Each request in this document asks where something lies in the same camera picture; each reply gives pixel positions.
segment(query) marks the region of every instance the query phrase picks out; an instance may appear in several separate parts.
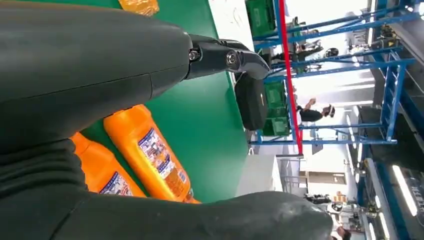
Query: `green plastic crate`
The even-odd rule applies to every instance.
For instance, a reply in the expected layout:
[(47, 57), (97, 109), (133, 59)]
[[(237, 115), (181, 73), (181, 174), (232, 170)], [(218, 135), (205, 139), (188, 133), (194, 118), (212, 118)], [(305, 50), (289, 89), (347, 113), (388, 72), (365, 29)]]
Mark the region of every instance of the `green plastic crate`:
[(276, 18), (273, 0), (248, 0), (246, 1), (246, 8), (253, 37), (275, 31)]
[(286, 106), (286, 89), (281, 82), (265, 83), (264, 87), (269, 108)]
[(290, 121), (288, 117), (268, 118), (265, 121), (265, 126), (262, 129), (264, 136), (289, 136)]
[(286, 106), (277, 106), (277, 107), (269, 107), (267, 118), (280, 118), (287, 117), (289, 115), (289, 111), (287, 111)]

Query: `person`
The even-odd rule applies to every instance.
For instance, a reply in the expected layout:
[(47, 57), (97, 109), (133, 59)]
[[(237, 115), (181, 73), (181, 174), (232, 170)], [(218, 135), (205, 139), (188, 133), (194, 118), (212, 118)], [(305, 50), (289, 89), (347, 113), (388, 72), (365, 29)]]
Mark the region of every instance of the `person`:
[(309, 102), (306, 104), (305, 107), (297, 106), (297, 111), (300, 114), (300, 118), (302, 122), (316, 122), (318, 120), (321, 120), (323, 117), (330, 116), (331, 118), (334, 118), (334, 114), (336, 113), (336, 109), (331, 104), (327, 107), (324, 107), (321, 112), (312, 110), (311, 107), (315, 105), (317, 100), (315, 98), (312, 98), (309, 100)]

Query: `blue steel shelf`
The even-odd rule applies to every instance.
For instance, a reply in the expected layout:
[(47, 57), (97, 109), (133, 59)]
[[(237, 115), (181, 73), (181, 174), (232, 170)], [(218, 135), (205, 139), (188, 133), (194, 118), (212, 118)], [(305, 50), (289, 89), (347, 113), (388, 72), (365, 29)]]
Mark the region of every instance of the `blue steel shelf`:
[[(307, 39), (318, 38), (322, 36), (328, 36), (333, 34), (339, 34), (344, 32), (351, 32), (361, 29), (375, 28), (382, 26), (384, 24), (391, 24), (397, 22), (411, 21), (420, 17), (416, 12), (405, 11), (403, 5), (395, 6), (387, 9), (377, 8), (376, 11), (363, 13), (359, 16), (348, 16), (342, 17), (330, 21), (324, 21), (316, 24), (296, 26), (287, 29), (286, 32), (283, 32), (282, 29), (285, 27), (281, 26), (281, 18), (284, 16), (280, 15), (280, 5), (279, 3), (284, 3), (283, 0), (274, 0), (274, 10), (275, 18), (277, 21), (277, 30), (273, 33), (254, 37), (253, 40), (258, 44), (255, 45), (255, 50), (262, 48), (269, 48), (272, 46), (277, 46), (282, 43), (282, 37), (288, 36), (289, 43), (295, 43), (298, 41), (303, 41)], [(302, 34), (303, 31), (313, 30), (319, 27), (338, 25), (332, 30), (322, 31), (312, 34)], [(336, 132), (343, 133), (346, 135), (351, 135), (348, 132), (343, 132), (341, 130), (348, 128), (379, 128), (381, 133), (381, 139), (369, 139), (363, 135), (349, 136), (348, 140), (303, 140), (303, 144), (307, 145), (322, 145), (322, 144), (396, 144), (397, 141), (393, 139), (394, 128), (396, 123), (396, 117), (398, 113), (399, 101), (402, 95), (404, 77), (406, 72), (407, 65), (413, 63), (415, 60), (413, 58), (401, 59), (398, 55), (398, 51), (402, 47), (389, 47), (377, 50), (368, 50), (363, 52), (358, 52), (355, 54), (346, 54), (340, 56), (332, 56), (315, 60), (292, 62), (291, 72), (293, 69), (302, 68), (310, 66), (312, 64), (325, 63), (325, 62), (336, 62), (344, 63), (345, 66), (334, 69), (327, 70), (318, 70), (310, 71), (304, 73), (293, 74), (293, 78), (304, 78), (311, 77), (316, 75), (326, 75), (333, 73), (341, 72), (350, 72), (364, 69), (380, 69), (385, 77), (385, 88), (384, 88), (384, 98), (383, 104), (381, 106), (381, 116), (380, 121), (375, 123), (366, 123), (366, 124), (357, 124), (357, 125), (326, 125), (326, 126), (303, 126), (300, 125), (299, 129), (302, 130), (318, 130), (318, 129), (334, 129)], [(358, 61), (358, 58), (354, 59), (353, 57), (364, 57), (371, 56), (370, 59), (374, 61)], [(286, 65), (284, 63), (272, 64), (271, 72), (267, 78), (264, 79), (265, 83), (270, 82), (282, 82), (286, 85), (287, 89), (289, 86), (286, 81), (286, 75), (283, 72), (286, 71)], [(260, 131), (258, 132), (258, 138), (256, 141), (252, 141), (252, 145), (295, 145), (297, 144), (297, 136), (295, 134), (295, 123), (293, 118), (295, 116), (296, 106), (289, 105), (289, 118), (291, 123), (291, 135), (293, 140), (284, 140), (285, 136), (275, 136), (271, 140), (263, 140), (261, 137)]]
[[(379, 128), (381, 133), (381, 139), (369, 139), (364, 135), (354, 135), (350, 136), (349, 140), (303, 140), (303, 144), (307, 145), (322, 145), (322, 144), (396, 144), (397, 141), (393, 139), (396, 117), (398, 113), (399, 101), (401, 98), (401, 93), (403, 89), (404, 77), (406, 72), (407, 65), (413, 63), (415, 60), (413, 58), (401, 59), (398, 55), (402, 47), (389, 47), (378, 50), (369, 50), (355, 54), (346, 54), (334, 57), (322, 58), (319, 60), (310, 60), (310, 61), (301, 61), (295, 62), (294, 66), (306, 66), (313, 63), (325, 63), (325, 62), (342, 62), (346, 64), (352, 64), (352, 66), (340, 67), (329, 70), (306, 72), (293, 75), (293, 78), (303, 78), (323, 74), (332, 74), (340, 72), (349, 72), (357, 71), (360, 69), (380, 69), (385, 77), (385, 88), (384, 88), (384, 99), (381, 106), (381, 116), (380, 121), (375, 123), (363, 123), (363, 124), (352, 124), (352, 125), (315, 125), (315, 126), (299, 126), (301, 130), (318, 130), (318, 129), (334, 129), (338, 133), (346, 134), (350, 136), (348, 132), (343, 132), (340, 129), (348, 128)], [(353, 61), (347, 60), (352, 59), (352, 57), (362, 57), (362, 56), (376, 56), (375, 61)], [(278, 75), (284, 70), (283, 64), (275, 64), (272, 66), (273, 71), (269, 74), (267, 78), (264, 79), (265, 83), (269, 82), (286, 82), (285, 75)], [(289, 116), (292, 117), (293, 113), (291, 112), (291, 107), (289, 109)], [(271, 140), (262, 140), (260, 137), (260, 132), (258, 133), (258, 140), (252, 141), (253, 145), (294, 145), (296, 144), (293, 140), (281, 140), (283, 136), (276, 136)]]
[[(280, 19), (284, 16), (280, 16), (279, 6), (280, 6), (279, 0), (274, 0), (274, 12), (275, 12), (275, 19), (277, 22), (276, 31), (263, 35), (263, 36), (254, 37), (253, 40), (256, 42), (256, 44), (254, 45), (255, 51), (259, 51), (260, 49), (263, 49), (263, 48), (270, 48), (270, 47), (281, 45), (283, 33), (279, 23), (280, 23)], [(397, 13), (397, 14), (393, 14), (394, 16), (390, 17), (389, 14), (391, 13)], [(290, 35), (288, 37), (289, 43), (296, 43), (296, 42), (300, 42), (307, 39), (314, 39), (314, 38), (324, 37), (324, 36), (329, 36), (334, 34), (352, 32), (352, 31), (357, 31), (361, 29), (376, 28), (385, 24), (411, 21), (411, 20), (418, 19), (419, 17), (420, 15), (417, 12), (409, 12), (405, 10), (404, 6), (395, 6), (395, 7), (387, 8), (387, 9), (378, 9), (373, 12), (366, 12), (359, 16), (356, 16), (356, 15), (347, 16), (347, 17), (342, 17), (342, 18), (324, 21), (320, 23), (292, 27), (287, 30), (287, 33), (284, 33), (284, 34)], [(336, 26), (332, 30), (327, 30), (327, 31), (322, 31), (322, 32), (312, 33), (312, 34), (299, 34), (298, 36), (293, 36), (293, 33), (296, 33), (296, 32), (301, 33), (302, 31), (313, 30), (316, 28), (336, 25), (336, 24), (342, 24), (342, 25)]]

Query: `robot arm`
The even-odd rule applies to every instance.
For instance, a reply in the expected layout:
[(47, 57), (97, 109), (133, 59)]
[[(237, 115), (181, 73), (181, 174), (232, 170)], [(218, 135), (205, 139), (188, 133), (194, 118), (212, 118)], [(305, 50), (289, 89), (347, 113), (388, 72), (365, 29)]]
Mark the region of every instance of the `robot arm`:
[(0, 154), (67, 139), (182, 80), (222, 71), (262, 80), (269, 68), (240, 42), (138, 14), (2, 1)]

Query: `yellow bottle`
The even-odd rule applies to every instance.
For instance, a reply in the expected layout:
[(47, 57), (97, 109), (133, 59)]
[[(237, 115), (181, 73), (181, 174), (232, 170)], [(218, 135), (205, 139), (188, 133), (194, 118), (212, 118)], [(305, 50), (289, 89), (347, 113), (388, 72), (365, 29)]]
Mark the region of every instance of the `yellow bottle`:
[(193, 198), (189, 176), (145, 106), (118, 111), (106, 117), (103, 125), (152, 197), (199, 203)]
[(89, 191), (99, 194), (146, 196), (106, 147), (88, 140), (79, 132), (72, 136), (71, 140), (75, 144), (75, 154), (81, 159)]

